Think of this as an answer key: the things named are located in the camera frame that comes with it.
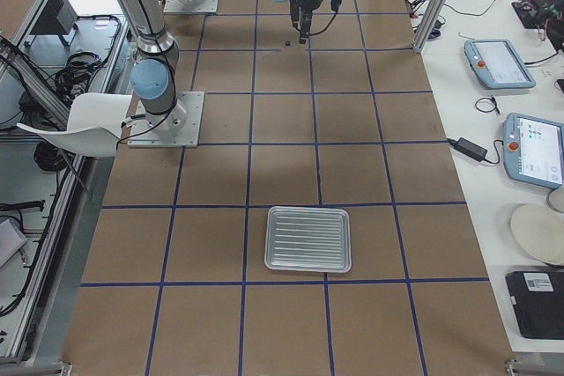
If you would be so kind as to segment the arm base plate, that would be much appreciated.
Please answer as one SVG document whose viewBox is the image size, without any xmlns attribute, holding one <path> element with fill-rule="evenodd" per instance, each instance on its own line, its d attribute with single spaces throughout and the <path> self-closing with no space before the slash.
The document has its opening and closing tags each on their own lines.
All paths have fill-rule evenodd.
<svg viewBox="0 0 564 376">
<path fill-rule="evenodd" d="M 176 15 L 214 14 L 219 0 L 166 0 L 164 12 Z"/>
<path fill-rule="evenodd" d="M 197 148 L 204 110 L 204 92 L 180 92 L 171 114 L 156 129 L 161 117 L 148 114 L 131 126 L 130 148 Z"/>
</svg>

